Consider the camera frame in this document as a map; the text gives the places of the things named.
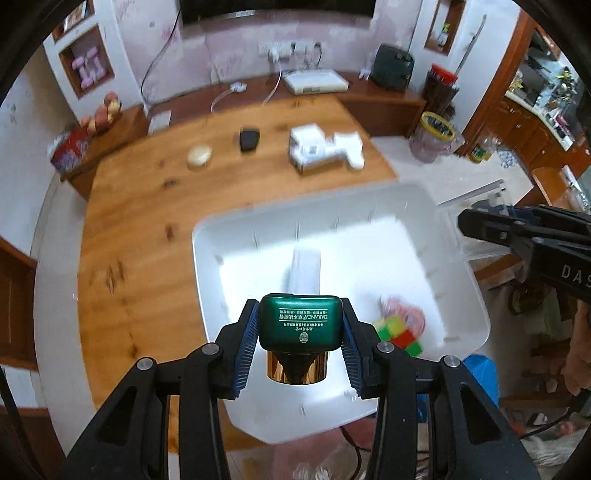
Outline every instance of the trash can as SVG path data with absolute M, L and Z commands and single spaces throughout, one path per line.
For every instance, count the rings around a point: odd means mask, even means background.
M 410 139 L 413 156 L 425 163 L 433 163 L 437 157 L 450 153 L 456 130 L 451 123 L 433 112 L 424 112 Z
M 423 88 L 423 98 L 427 101 L 425 110 L 444 115 L 447 107 L 460 90 L 458 87 L 454 87 L 456 80 L 457 76 L 453 73 L 433 64 L 427 73 Z

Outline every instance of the kitchen cabinet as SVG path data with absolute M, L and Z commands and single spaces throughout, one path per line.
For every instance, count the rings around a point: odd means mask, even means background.
M 530 171 L 540 167 L 555 167 L 560 169 L 563 165 L 565 165 L 565 155 L 566 154 L 563 148 L 558 145 L 557 142 L 549 142 L 543 146 L 543 148 L 540 150 L 532 163 L 528 165 L 528 167 Z
M 556 140 L 552 136 L 548 129 L 542 124 L 536 117 L 532 115 L 535 120 L 529 121 L 526 127 L 522 127 L 522 129 L 529 128 L 532 130 L 531 134 L 526 138 L 519 148 L 515 149 L 515 152 L 519 155 L 523 163 L 532 170 L 532 163 L 536 160 L 536 158 L 541 154 L 542 150 L 545 148 L 550 149 L 552 143 L 554 142 L 557 144 Z
M 582 145 L 575 143 L 570 147 L 564 163 L 570 167 L 574 176 L 579 178 L 591 164 L 591 150 L 587 141 L 583 141 Z
M 494 132 L 497 138 L 503 140 L 503 142 L 522 117 L 521 111 L 512 107 L 509 101 L 501 100 L 492 111 L 487 123 L 489 130 Z
M 495 106 L 486 127 L 515 151 L 529 172 L 539 167 L 559 170 L 568 165 L 578 178 L 591 164 L 586 141 L 565 152 L 542 120 L 508 98 L 503 97 Z
M 525 110 L 518 109 L 516 110 L 518 121 L 515 124 L 515 127 L 509 132 L 506 137 L 505 145 L 507 147 L 513 148 L 519 156 L 521 156 L 521 148 L 529 141 L 529 139 L 534 135 L 538 127 L 537 117 L 533 113 L 529 113 Z

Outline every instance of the power outlet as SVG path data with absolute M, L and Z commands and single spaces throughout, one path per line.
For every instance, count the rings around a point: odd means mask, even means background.
M 322 46 L 320 42 L 313 40 L 285 40 L 275 42 L 263 42 L 259 44 L 259 55 L 268 57 L 271 50 L 276 50 L 279 58 L 288 59 L 293 54 L 303 55 L 316 48 L 316 45 Z
M 293 52 L 290 41 L 274 41 L 269 43 L 259 44 L 259 55 L 268 57 L 271 50 L 275 50 L 279 54 L 279 58 L 288 59 Z

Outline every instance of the television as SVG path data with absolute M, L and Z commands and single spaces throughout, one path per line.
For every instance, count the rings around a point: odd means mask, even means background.
M 373 17 L 376 0 L 180 0 L 183 24 L 206 18 L 243 17 L 258 10 L 312 10 Z

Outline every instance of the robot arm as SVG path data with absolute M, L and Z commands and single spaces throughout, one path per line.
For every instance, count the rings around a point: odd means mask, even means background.
M 510 247 L 526 275 L 591 303 L 591 216 L 554 207 L 464 210 L 458 227 L 468 237 Z
M 349 300 L 342 302 L 341 349 L 351 386 L 361 398 L 379 398 L 365 478 L 415 478 L 419 393 L 430 403 L 431 479 L 539 478 L 515 433 L 459 359 L 411 358 L 381 342 L 372 325 L 357 319 Z M 140 359 L 82 433 L 59 478 L 167 479 L 168 406 L 170 396 L 179 395 L 181 479 L 229 480 L 217 402 L 234 400 L 246 385 L 258 306 L 248 300 L 237 323 L 185 359 Z

